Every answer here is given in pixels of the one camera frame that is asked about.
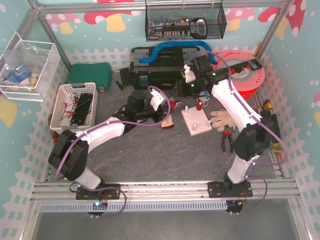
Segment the large red spring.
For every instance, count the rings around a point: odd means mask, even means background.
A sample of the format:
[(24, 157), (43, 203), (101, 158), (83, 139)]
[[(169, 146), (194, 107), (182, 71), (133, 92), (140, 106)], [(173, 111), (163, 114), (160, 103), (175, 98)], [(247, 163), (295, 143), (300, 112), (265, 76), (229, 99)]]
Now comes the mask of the large red spring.
[(203, 109), (203, 101), (198, 99), (197, 100), (197, 105), (196, 105), (196, 110), (201, 111)]
[(178, 106), (178, 103), (174, 99), (170, 99), (169, 103), (171, 109), (175, 109)]

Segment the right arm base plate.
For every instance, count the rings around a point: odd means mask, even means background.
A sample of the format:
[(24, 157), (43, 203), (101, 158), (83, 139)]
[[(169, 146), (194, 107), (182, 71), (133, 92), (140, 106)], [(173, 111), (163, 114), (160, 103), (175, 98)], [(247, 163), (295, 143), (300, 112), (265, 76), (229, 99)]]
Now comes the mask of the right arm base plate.
[(212, 181), (207, 183), (210, 198), (239, 198), (252, 197), (253, 191), (249, 181), (232, 183), (229, 180)]

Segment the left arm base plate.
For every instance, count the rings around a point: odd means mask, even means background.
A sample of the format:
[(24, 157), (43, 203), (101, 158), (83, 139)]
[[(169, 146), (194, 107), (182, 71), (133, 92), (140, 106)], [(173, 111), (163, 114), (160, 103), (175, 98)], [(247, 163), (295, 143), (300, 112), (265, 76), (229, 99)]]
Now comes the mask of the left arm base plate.
[(100, 191), (89, 191), (82, 186), (77, 188), (76, 200), (119, 200), (121, 185), (118, 183), (100, 184), (98, 188), (111, 188)]

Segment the beige work glove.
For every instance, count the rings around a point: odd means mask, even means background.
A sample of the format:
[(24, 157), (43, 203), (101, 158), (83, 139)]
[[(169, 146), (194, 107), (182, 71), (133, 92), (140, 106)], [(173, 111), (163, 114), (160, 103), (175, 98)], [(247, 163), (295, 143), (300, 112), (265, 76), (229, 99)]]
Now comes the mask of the beige work glove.
[[(179, 107), (182, 104), (181, 101), (178, 101), (177, 103), (178, 103), (177, 107)], [(171, 129), (175, 126), (173, 122), (173, 117), (172, 117), (172, 113), (174, 112), (175, 109), (170, 109), (170, 115), (165, 119), (165, 121), (161, 123), (161, 128), (163, 130)]]
[(225, 130), (225, 126), (234, 129), (237, 125), (228, 111), (224, 109), (219, 109), (216, 111), (212, 111), (211, 115), (211, 126), (215, 128), (218, 132), (223, 132)]

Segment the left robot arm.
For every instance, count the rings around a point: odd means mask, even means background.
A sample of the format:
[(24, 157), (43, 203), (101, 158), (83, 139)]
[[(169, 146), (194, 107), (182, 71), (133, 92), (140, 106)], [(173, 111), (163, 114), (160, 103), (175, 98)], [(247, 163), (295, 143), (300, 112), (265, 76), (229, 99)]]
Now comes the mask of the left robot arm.
[(55, 168), (55, 178), (78, 183), (91, 192), (107, 190), (103, 180), (87, 167), (90, 151), (103, 143), (123, 136), (136, 126), (160, 125), (170, 115), (171, 105), (167, 95), (155, 86), (135, 90), (111, 117), (88, 129), (72, 132), (64, 130), (57, 138), (48, 163)]

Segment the orange black pliers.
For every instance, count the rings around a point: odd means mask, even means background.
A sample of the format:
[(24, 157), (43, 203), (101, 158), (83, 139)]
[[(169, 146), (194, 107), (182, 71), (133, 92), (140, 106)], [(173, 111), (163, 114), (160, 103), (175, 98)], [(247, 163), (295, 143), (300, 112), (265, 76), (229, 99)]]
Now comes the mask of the orange black pliers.
[(229, 141), (230, 145), (230, 152), (234, 152), (234, 147), (233, 147), (233, 138), (232, 138), (232, 130), (228, 125), (224, 126), (224, 131), (222, 132), (222, 140), (221, 140), (221, 149), (223, 152), (226, 151), (226, 139)]

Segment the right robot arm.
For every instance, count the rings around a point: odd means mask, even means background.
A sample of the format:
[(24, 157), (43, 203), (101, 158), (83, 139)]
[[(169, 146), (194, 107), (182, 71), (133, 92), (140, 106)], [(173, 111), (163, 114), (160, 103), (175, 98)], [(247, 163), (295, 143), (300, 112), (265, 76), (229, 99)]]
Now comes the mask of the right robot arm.
[(249, 106), (232, 82), (232, 73), (243, 70), (246, 64), (236, 68), (226, 66), (214, 70), (205, 55), (198, 56), (183, 66), (182, 84), (195, 93), (207, 91), (219, 100), (239, 131), (232, 146), (235, 158), (226, 178), (233, 185), (244, 182), (250, 169), (270, 147), (273, 138), (274, 119), (272, 115), (261, 116)]

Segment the white peg base plate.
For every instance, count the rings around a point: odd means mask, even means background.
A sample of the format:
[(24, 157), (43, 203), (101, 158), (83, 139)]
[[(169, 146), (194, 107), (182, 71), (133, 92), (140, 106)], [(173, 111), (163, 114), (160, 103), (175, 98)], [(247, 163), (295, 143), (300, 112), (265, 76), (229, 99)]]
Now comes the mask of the white peg base plate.
[(211, 122), (203, 109), (197, 110), (196, 107), (188, 107), (186, 105), (181, 114), (191, 136), (212, 130)]

